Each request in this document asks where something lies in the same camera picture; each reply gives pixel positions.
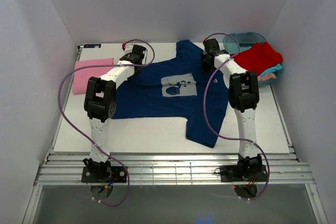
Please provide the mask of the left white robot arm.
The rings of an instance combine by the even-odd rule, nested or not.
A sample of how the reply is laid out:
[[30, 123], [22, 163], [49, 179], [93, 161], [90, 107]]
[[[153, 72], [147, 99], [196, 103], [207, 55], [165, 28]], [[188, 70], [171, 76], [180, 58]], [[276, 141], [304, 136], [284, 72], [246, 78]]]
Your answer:
[[105, 182], [111, 177], [111, 168], [105, 164], [109, 159], [109, 123], [117, 108], [117, 88], [128, 78], [139, 73], [147, 49], [140, 45], [123, 46], [124, 56], [115, 67], [99, 77], [88, 80], [84, 109], [91, 129], [91, 151], [89, 163], [98, 163], [93, 169], [94, 177]]

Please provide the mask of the blue mickey t-shirt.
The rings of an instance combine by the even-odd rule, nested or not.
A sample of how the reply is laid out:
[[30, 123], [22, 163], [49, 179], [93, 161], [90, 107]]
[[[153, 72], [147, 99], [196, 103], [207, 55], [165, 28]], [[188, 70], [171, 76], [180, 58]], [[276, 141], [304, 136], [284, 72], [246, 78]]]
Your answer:
[[203, 112], [205, 87], [212, 71], [201, 70], [203, 50], [189, 40], [176, 43], [176, 56], [152, 63], [117, 88], [114, 119], [183, 117], [186, 138], [213, 148], [228, 105], [228, 88], [218, 72], [210, 83]]

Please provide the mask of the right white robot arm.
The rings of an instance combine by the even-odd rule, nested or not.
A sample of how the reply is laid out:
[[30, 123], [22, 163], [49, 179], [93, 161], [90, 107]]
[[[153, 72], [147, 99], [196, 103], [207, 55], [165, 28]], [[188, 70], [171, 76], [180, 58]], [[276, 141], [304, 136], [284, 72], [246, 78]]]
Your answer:
[[259, 102], [257, 74], [239, 66], [220, 49], [215, 38], [203, 40], [202, 70], [212, 71], [205, 87], [203, 112], [206, 114], [206, 96], [214, 75], [221, 72], [228, 88], [228, 102], [234, 110], [238, 122], [239, 150], [236, 165], [223, 165], [219, 168], [224, 182], [255, 180], [262, 172], [263, 163], [257, 146], [255, 114]]

